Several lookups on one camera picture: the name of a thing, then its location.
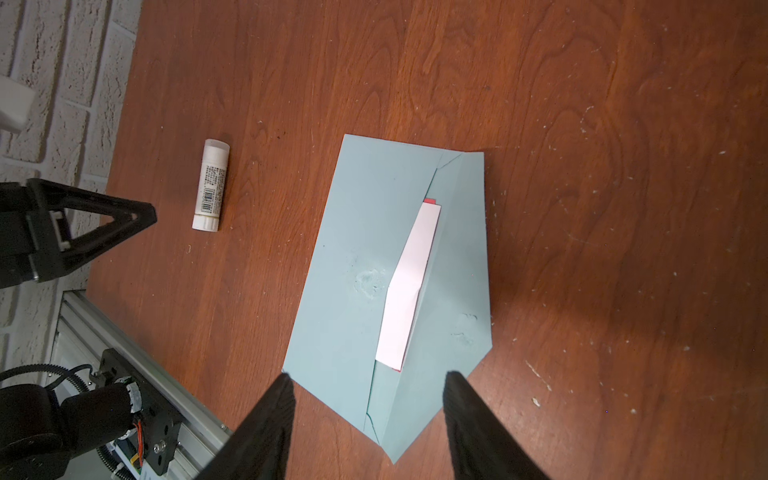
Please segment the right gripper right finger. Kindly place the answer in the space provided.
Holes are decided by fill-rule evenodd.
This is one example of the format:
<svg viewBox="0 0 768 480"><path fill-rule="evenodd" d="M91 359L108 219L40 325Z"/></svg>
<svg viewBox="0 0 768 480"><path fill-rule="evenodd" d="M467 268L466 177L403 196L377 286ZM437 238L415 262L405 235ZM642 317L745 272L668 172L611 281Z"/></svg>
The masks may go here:
<svg viewBox="0 0 768 480"><path fill-rule="evenodd" d="M443 411L455 478L547 477L458 371L446 375Z"/></svg>

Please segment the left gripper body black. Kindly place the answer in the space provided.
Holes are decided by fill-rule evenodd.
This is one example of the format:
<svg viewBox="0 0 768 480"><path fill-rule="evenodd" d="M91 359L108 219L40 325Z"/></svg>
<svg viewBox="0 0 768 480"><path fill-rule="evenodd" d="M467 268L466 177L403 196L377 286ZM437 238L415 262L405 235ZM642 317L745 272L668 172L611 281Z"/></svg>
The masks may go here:
<svg viewBox="0 0 768 480"><path fill-rule="evenodd" d="M39 209L39 182L1 184L1 288L40 279L29 215Z"/></svg>

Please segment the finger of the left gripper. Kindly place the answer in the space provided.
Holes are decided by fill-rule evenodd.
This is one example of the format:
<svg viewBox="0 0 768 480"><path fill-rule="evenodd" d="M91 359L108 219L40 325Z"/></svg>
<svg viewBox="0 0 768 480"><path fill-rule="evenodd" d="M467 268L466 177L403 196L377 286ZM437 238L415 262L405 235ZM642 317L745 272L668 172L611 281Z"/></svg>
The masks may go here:
<svg viewBox="0 0 768 480"><path fill-rule="evenodd" d="M25 214L34 280L67 276L157 222L150 203L33 179Z"/></svg>

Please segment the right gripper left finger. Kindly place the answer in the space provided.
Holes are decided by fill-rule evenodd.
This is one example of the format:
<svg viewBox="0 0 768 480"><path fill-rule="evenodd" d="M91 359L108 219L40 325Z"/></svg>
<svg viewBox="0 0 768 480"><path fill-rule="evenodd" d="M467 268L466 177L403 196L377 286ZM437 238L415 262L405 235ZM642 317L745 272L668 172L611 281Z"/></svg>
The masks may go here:
<svg viewBox="0 0 768 480"><path fill-rule="evenodd" d="M284 479L295 407L292 379L282 373L197 479Z"/></svg>

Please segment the pink white letter card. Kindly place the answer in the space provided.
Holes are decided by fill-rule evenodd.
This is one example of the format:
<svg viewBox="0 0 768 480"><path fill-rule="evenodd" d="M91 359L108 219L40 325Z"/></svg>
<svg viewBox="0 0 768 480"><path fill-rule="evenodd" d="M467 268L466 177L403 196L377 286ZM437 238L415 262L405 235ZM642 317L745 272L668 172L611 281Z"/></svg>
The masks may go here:
<svg viewBox="0 0 768 480"><path fill-rule="evenodd" d="M425 199L412 225L385 299L375 360L401 372L441 206Z"/></svg>

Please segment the white glue stick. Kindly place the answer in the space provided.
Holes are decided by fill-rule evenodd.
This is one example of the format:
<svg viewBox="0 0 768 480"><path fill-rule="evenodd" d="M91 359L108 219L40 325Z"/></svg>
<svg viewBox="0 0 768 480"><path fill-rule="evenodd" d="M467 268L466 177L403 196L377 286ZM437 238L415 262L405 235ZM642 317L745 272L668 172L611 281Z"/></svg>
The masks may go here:
<svg viewBox="0 0 768 480"><path fill-rule="evenodd" d="M216 139L205 141L192 222L194 230L219 230L229 153L227 143Z"/></svg>

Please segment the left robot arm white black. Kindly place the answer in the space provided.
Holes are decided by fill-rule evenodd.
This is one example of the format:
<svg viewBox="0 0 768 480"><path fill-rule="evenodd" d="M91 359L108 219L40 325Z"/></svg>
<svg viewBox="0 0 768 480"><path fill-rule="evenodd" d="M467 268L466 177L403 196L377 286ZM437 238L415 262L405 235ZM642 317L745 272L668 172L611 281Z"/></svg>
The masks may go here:
<svg viewBox="0 0 768 480"><path fill-rule="evenodd" d="M1 285L65 277L153 225L155 208L43 179L1 185ZM117 477L121 465L109 442L143 432L142 412L151 399L144 380L111 374L89 389L77 368L33 364L8 369L8 380L51 373L47 386L1 389L1 476L58 479L71 459L97 451Z"/></svg>

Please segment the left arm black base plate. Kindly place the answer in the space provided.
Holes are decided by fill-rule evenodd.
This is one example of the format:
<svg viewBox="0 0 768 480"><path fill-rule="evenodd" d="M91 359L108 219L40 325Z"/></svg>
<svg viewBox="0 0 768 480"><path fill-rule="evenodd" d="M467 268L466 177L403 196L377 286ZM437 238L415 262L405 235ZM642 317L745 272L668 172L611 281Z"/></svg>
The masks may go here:
<svg viewBox="0 0 768 480"><path fill-rule="evenodd" d="M116 349L102 353L95 383L125 383L132 400L132 426L109 443L135 479L158 479L169 471L183 416L155 385Z"/></svg>

